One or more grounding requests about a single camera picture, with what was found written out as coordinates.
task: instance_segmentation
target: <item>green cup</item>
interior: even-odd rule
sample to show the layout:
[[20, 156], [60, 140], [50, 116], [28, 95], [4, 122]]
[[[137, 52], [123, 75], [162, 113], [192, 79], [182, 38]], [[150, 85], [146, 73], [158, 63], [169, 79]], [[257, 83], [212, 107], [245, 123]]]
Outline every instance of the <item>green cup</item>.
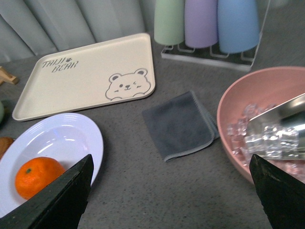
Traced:
[[184, 41], [185, 0], [156, 0], [154, 11], [154, 39], [162, 45], [176, 45]]

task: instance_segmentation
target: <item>cup rack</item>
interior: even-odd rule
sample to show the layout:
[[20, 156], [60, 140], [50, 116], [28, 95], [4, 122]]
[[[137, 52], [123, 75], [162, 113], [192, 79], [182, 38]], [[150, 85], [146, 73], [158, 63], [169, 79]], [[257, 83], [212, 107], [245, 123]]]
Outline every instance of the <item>cup rack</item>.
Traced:
[[250, 50], [241, 53], [222, 53], [219, 43], [207, 48], [193, 49], [185, 45], [184, 42], [178, 45], [165, 46], [161, 52], [161, 57], [176, 61], [192, 62], [216, 67], [229, 68], [248, 72], [251, 70], [263, 35], [263, 28], [270, 6], [270, 0], [264, 12], [264, 19], [261, 26], [259, 43]]

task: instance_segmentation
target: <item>pink bowl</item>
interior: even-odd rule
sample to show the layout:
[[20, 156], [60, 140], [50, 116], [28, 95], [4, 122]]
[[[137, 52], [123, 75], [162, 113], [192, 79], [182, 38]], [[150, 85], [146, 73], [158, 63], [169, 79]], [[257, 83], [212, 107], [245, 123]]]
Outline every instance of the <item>pink bowl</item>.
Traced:
[[253, 183], [249, 166], [243, 158], [233, 155], [227, 125], [242, 117], [244, 108], [251, 103], [259, 107], [281, 104], [305, 93], [304, 67], [273, 67], [245, 75], [235, 81], [223, 94], [217, 109], [220, 138], [229, 159], [236, 169]]

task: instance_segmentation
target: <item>gray countertop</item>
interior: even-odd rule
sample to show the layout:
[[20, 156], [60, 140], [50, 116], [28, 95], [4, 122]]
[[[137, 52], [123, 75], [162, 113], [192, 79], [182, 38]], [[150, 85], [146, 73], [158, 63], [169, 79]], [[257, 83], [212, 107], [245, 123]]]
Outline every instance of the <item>gray countertop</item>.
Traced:
[[[305, 3], [269, 11], [252, 72], [273, 66], [305, 66]], [[101, 169], [80, 229], [269, 229], [255, 187], [231, 164], [217, 139], [208, 148], [163, 162], [142, 111], [193, 90], [216, 118], [225, 90], [246, 73], [161, 58], [152, 39], [156, 88], [141, 100], [77, 111], [91, 118], [104, 139]], [[3, 63], [17, 85], [0, 86], [11, 113], [40, 57]], [[18, 122], [8, 115], [0, 136], [17, 138], [41, 119]]]

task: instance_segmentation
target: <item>purple cup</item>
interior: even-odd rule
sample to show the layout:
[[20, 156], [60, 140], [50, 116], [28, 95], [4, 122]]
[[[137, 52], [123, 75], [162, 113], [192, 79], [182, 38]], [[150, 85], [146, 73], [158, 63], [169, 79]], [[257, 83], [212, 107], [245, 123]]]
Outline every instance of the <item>purple cup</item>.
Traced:
[[217, 2], [217, 0], [185, 1], [185, 44], [190, 48], [205, 48], [218, 42]]

